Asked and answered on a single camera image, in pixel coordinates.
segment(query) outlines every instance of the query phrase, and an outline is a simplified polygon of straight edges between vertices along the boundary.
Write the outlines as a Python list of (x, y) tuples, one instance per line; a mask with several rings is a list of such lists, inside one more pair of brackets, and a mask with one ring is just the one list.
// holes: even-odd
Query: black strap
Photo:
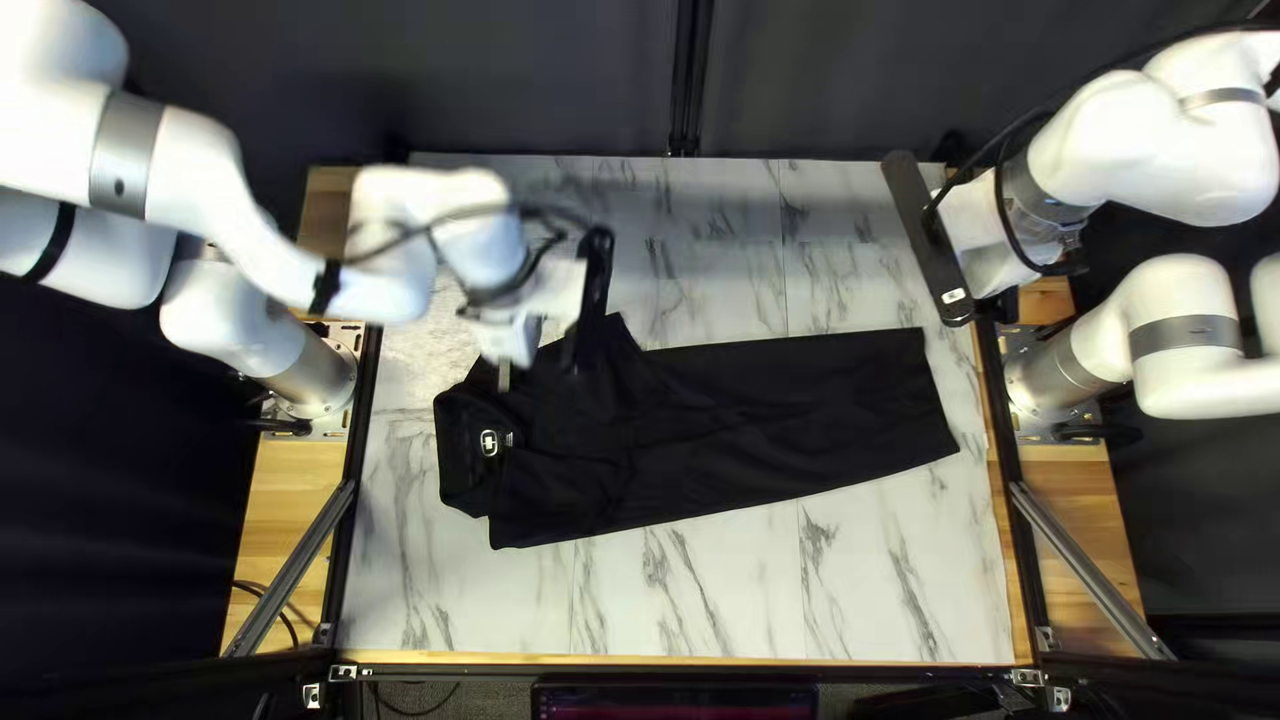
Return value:
[(307, 307), (307, 314), (312, 318), (323, 318), (325, 311), (329, 309), (329, 301), (333, 300), (334, 295), (338, 295), (338, 290), (342, 288), (342, 281), (339, 278), (342, 273), (342, 260), (335, 258), (329, 258), (324, 261), (324, 272), (316, 275), (316, 282), (311, 286), (315, 295), (311, 297), (311, 307)]
[(70, 202), (59, 202), (58, 219), (54, 222), (54, 232), (49, 236), (45, 250), (40, 254), (36, 264), (18, 279), (28, 284), (36, 284), (45, 279), (61, 259), (63, 251), (67, 250), (67, 241), (72, 237), (73, 227), (76, 227), (76, 206)]

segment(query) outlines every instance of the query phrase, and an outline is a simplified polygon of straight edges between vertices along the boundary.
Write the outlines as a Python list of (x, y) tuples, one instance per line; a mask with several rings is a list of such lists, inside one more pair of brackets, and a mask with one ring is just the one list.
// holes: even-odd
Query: silver metal ring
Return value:
[(1129, 354), (1134, 360), (1161, 350), (1202, 345), (1244, 347), (1240, 323), (1226, 315), (1180, 315), (1139, 325), (1129, 332)]
[(106, 99), (90, 161), (90, 206), (143, 219), (151, 151), (163, 114), (164, 105), (127, 92)]
[(1248, 87), (1215, 87), (1213, 90), (1178, 99), (1178, 104), (1181, 105), (1184, 113), (1206, 105), (1217, 105), (1219, 102), (1252, 102), (1266, 106), (1267, 99), (1257, 90)]

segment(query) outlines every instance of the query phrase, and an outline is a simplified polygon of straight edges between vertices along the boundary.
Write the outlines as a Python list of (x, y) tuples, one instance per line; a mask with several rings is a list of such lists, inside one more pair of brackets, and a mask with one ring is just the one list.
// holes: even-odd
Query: mounting plate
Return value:
[[(358, 364), (360, 355), (365, 348), (365, 323), (317, 322), (328, 331), (326, 342), (338, 350), (338, 352), (351, 352), (355, 355)], [(314, 325), (316, 322), (308, 322), (307, 324)], [(296, 436), (291, 432), (268, 430), (262, 433), (262, 439), (282, 442), (347, 442), (347, 434), (351, 432), (352, 402), (355, 402), (355, 398), (356, 396), (352, 393), (351, 400), (342, 407), (311, 420), (310, 434)], [(283, 400), (271, 395), (262, 402), (260, 416), (273, 420), (293, 419), (285, 410), (285, 405)]]
[[(1000, 342), (1000, 354), (1011, 355), (1015, 352), (1030, 352), (1032, 347), (1037, 343), (1044, 342), (1036, 337), (1036, 331), (1041, 325), (996, 325), (1000, 331), (997, 341)], [(1071, 419), (1066, 421), (1066, 427), (1087, 427), (1087, 425), (1101, 425), (1102, 424), (1102, 407), (1098, 405), (1097, 400), (1091, 400), (1088, 402), (1076, 405), (1070, 410)], [(1055, 439), (1053, 427), (1059, 423), (1046, 423), (1039, 418), (1028, 415), (1009, 404), (1009, 418), (1014, 423), (1014, 434), (1018, 437), (1018, 445), (1100, 445), (1101, 438), (1097, 437), (1078, 437), (1069, 439)]]

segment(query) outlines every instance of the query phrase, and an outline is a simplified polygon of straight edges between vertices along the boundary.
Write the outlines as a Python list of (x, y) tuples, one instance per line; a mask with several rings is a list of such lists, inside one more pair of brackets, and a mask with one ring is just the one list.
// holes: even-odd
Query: metal bracket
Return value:
[(1048, 711), (1050, 712), (1066, 712), (1071, 708), (1071, 689), (1070, 688), (1046, 688), (1048, 692)]
[(302, 685), (302, 707), (320, 710), (320, 683)]
[(1057, 635), (1053, 633), (1053, 628), (1048, 625), (1036, 625), (1036, 647), (1041, 652), (1062, 650), (1062, 646), (1057, 642)]
[(316, 625), (316, 630), (311, 633), (311, 644), (321, 647), (333, 646), (333, 623), (320, 623)]
[(330, 665), (329, 666), (329, 682), (330, 683), (349, 683), (356, 679), (356, 666), (355, 665)]
[(1014, 667), (1009, 671), (1009, 682), (1020, 688), (1043, 688), (1044, 673), (1034, 667)]

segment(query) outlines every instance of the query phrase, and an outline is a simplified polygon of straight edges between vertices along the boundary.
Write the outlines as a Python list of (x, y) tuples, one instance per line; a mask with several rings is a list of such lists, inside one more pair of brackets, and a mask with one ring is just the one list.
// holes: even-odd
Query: black cable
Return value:
[(1010, 135), (1021, 129), (1024, 126), (1034, 120), (1036, 117), (1039, 115), (1041, 113), (1053, 111), (1057, 108), (1057, 102), (1055, 102), (1055, 100), (1060, 95), (1068, 91), (1074, 91), (1097, 79), (1105, 73), (1108, 73), (1116, 68), (1128, 65), (1130, 63), (1138, 61), (1143, 58), (1147, 58), (1148, 55), (1153, 55), (1160, 50), (1162, 50), (1164, 47), (1174, 45), (1176, 42), (1181, 42), (1184, 40), (1190, 40), (1193, 37), (1199, 37), (1203, 35), (1213, 35), (1220, 32), (1274, 31), (1274, 29), (1280, 29), (1280, 23), (1256, 22), (1256, 20), (1228, 20), (1221, 23), (1212, 23), (1194, 29), (1189, 29), (1187, 32), (1180, 32), (1172, 37), (1166, 37), (1165, 40), (1160, 40), (1157, 42), (1152, 42), (1149, 45), (1139, 47), (1138, 50), (1129, 53), (1128, 55), (1111, 60), (1110, 63), (1106, 63), (1105, 65), (1093, 69), (1092, 72), (1080, 77), (1079, 79), (1062, 86), (1052, 95), (1050, 95), (1043, 102), (1015, 118), (1011, 123), (1005, 126), (1004, 129), (997, 132), (995, 137), (988, 140), (986, 145), (979, 147), (977, 152), (974, 152), (968, 160), (964, 161), (963, 165), (960, 165), (960, 168), (956, 170), (954, 176), (951, 176), (950, 178), (947, 178), (945, 183), (942, 183), (942, 187), (938, 188), (938, 193), (933, 196), (933, 200), (931, 200), (928, 205), (924, 206), (925, 218), (928, 218), (928, 215), (936, 214), (938, 210), (938, 205), (941, 205), (942, 200), (947, 196), (948, 192), (951, 192), (951, 188), (961, 182), (959, 178), (965, 177), (965, 173), (972, 170), (983, 158), (986, 158), (992, 150), (995, 150), (1001, 142), (1004, 142), (1005, 138), (1007, 138)]
[[(575, 225), (577, 225), (580, 229), (584, 229), (584, 231), (590, 227), (590, 223), (586, 222), (585, 219), (580, 218), (576, 213), (573, 213), (571, 210), (566, 210), (563, 208), (556, 208), (556, 206), (550, 206), (550, 205), (511, 205), (511, 204), (507, 204), (507, 202), (503, 202), (503, 204), (490, 204), (490, 205), (475, 205), (475, 206), (471, 206), (471, 208), (462, 208), (460, 210), (453, 210), (452, 213), (445, 213), (444, 215), (440, 215), (439, 218), (435, 218), (435, 219), (433, 219), (433, 220), (430, 220), (428, 223), (424, 223), (421, 225), (403, 225), (403, 224), (399, 224), (398, 225), (399, 227), (399, 232), (396, 234), (396, 237), (393, 237), (392, 240), (384, 242), (383, 245), (380, 245), (380, 246), (378, 246), (378, 247), (375, 247), (372, 250), (361, 252), (358, 255), (349, 255), (347, 258), (343, 258), (342, 259), (342, 264), (343, 265), (358, 265), (360, 263), (364, 263), (366, 260), (371, 260), (374, 258), (378, 258), (379, 255), (381, 255), (381, 254), (384, 254), (384, 252), (387, 252), (389, 250), (394, 250), (396, 247), (399, 247), (401, 245), (404, 245), (406, 242), (408, 242), (411, 240), (416, 240), (420, 236), (425, 236), (426, 240), (428, 240), (428, 242), (430, 242), (433, 246), (435, 246), (435, 237), (433, 236), (431, 231), (434, 231), (436, 227), (439, 227), (439, 225), (442, 225), (444, 223), (452, 223), (452, 222), (457, 222), (457, 220), (466, 220), (466, 219), (470, 219), (470, 218), (483, 218), (485, 215), (497, 215), (497, 214), (508, 213), (508, 211), (512, 211), (512, 210), (515, 210), (515, 211), (517, 211), (520, 214), (520, 219), (521, 220), (538, 219), (538, 220), (545, 222), (548, 218), (559, 218), (559, 219), (568, 220), (568, 222), (573, 223)], [(360, 232), (360, 229), (361, 229), (361, 225), (358, 225), (358, 224), (352, 225), (348, 229), (348, 234), (355, 234), (355, 233)]]
[[(269, 588), (268, 585), (264, 585), (262, 583), (259, 583), (257, 580), (236, 580), (236, 582), (237, 582), (237, 583), (241, 583), (241, 584), (246, 584), (246, 585), (248, 585), (248, 587), (251, 587), (251, 588), (257, 588), (257, 589), (260, 589), (260, 591), (262, 591), (262, 592), (266, 592), (266, 591), (268, 591), (268, 588)], [(307, 618), (307, 614), (306, 614), (306, 612), (303, 612), (303, 611), (298, 610), (298, 606), (297, 606), (297, 605), (293, 605), (293, 601), (292, 601), (292, 600), (291, 600), (291, 601), (287, 601), (287, 602), (284, 603), (284, 606), (285, 606), (285, 607), (288, 607), (289, 610), (292, 610), (292, 611), (293, 611), (293, 615), (294, 615), (294, 616), (297, 618), (297, 620), (298, 620), (300, 623), (302, 623), (303, 625), (306, 625), (308, 630), (315, 630), (315, 629), (316, 629), (316, 623), (315, 623), (315, 620), (312, 620), (312, 619)]]
[[(1047, 115), (1050, 115), (1050, 113), (1039, 114), (1039, 117)], [(1027, 255), (1027, 250), (1023, 247), (1023, 242), (1018, 237), (1018, 233), (1014, 232), (1014, 224), (1009, 222), (1009, 210), (1005, 208), (1004, 164), (1005, 156), (1009, 152), (1009, 143), (1012, 142), (1018, 133), (1012, 132), (1005, 137), (1005, 142), (1000, 145), (1000, 152), (996, 154), (996, 164), (992, 165), (992, 184), (995, 186), (996, 192), (996, 215), (1000, 217), (1000, 224), (1005, 228), (1005, 240), (1009, 242), (1009, 249), (1018, 256), (1018, 260), (1030, 272), (1046, 277), (1074, 274), (1080, 269), (1078, 264), (1062, 261), (1041, 265), (1039, 263), (1032, 260), (1030, 256)]]
[(273, 702), (274, 700), (275, 696), (273, 696), (271, 693), (262, 693), (262, 696), (257, 698), (257, 706), (253, 708), (252, 720), (266, 720), (268, 717), (270, 717), (271, 705), (274, 705)]
[[(567, 210), (564, 208), (557, 208), (553, 205), (511, 205), (509, 202), (462, 208), (458, 210), (453, 210), (452, 213), (445, 213), (444, 215), (440, 215), (421, 225), (406, 225), (402, 223), (394, 223), (394, 227), (399, 228), (399, 232), (397, 232), (394, 237), (392, 237), (383, 245), (357, 255), (349, 255), (342, 260), (332, 258), (325, 260), (324, 269), (316, 274), (315, 283), (312, 284), (311, 305), (307, 307), (307, 314), (312, 316), (321, 316), (325, 314), (325, 311), (329, 309), (329, 302), (333, 300), (335, 295), (338, 295), (338, 291), (342, 288), (342, 268), (372, 260), (374, 258), (378, 258), (384, 252), (394, 250), (396, 247), (399, 247), (406, 242), (417, 240), (419, 237), (426, 237), (426, 241), (431, 245), (433, 249), (435, 249), (436, 246), (435, 236), (433, 234), (431, 231), (438, 225), (457, 220), (465, 220), (468, 218), (479, 218), (499, 213), (509, 213), (512, 210), (520, 214), (521, 220), (530, 220), (530, 219), (541, 220), (543, 224), (545, 224), (549, 229), (552, 229), (552, 236), (559, 240), (567, 237), (567, 233), (554, 227), (550, 223), (550, 218), (568, 220), (575, 225), (577, 225), (584, 232), (590, 227), (590, 223), (588, 223), (584, 218), (577, 215), (577, 213), (573, 213), (572, 210)], [(347, 228), (348, 237), (360, 232), (361, 228), (362, 225), (360, 225), (358, 223)], [(495, 288), (495, 291), (503, 290), (504, 292), (509, 292), (511, 290), (509, 286), (512, 286), (513, 283), (515, 283), (513, 287), (520, 287), (521, 284), (524, 284), (525, 281), (527, 281), (529, 277), (532, 275), (534, 270), (538, 268), (538, 263), (541, 260), (547, 250), (550, 250), (549, 245), (544, 245), (543, 247), (539, 249), (539, 251), (535, 251), (531, 256), (526, 256), (525, 264), (521, 266), (521, 274), (518, 274), (517, 278), (515, 278), (512, 282), (503, 283), (503, 286), (500, 288)], [(495, 291), (486, 291), (485, 296), (495, 297), (495, 295), (493, 295)]]
[[(232, 587), (239, 591), (244, 591), (252, 596), (256, 596), (259, 600), (262, 600), (264, 594), (262, 591), (252, 585), (247, 585), (242, 580), (232, 580)], [(283, 610), (280, 611), (280, 621), (284, 623), (284, 629), (289, 632), (289, 638), (293, 641), (293, 650), (298, 650), (300, 647), (302, 647), (298, 644), (298, 633), (293, 629), (293, 623), (289, 623), (289, 619), (284, 615)]]
[(449, 702), (449, 698), (453, 697), (453, 693), (458, 692), (458, 688), (461, 685), (462, 685), (462, 683), (453, 683), (453, 687), (449, 688), (449, 692), (444, 696), (444, 700), (442, 700), (440, 702), (433, 705), (431, 707), (428, 707), (426, 710), (416, 710), (416, 711), (410, 711), (410, 710), (403, 710), (403, 708), (396, 707), (390, 702), (383, 700), (383, 694), (378, 691), (378, 683), (370, 683), (369, 684), (369, 689), (374, 693), (374, 701), (375, 701), (374, 702), (374, 711), (378, 714), (379, 717), (381, 717), (381, 712), (378, 710), (380, 706), (385, 706), (387, 710), (390, 710), (392, 712), (396, 712), (398, 715), (403, 715), (406, 717), (425, 717), (425, 716), (435, 712), (436, 710), (444, 707), (444, 703)]

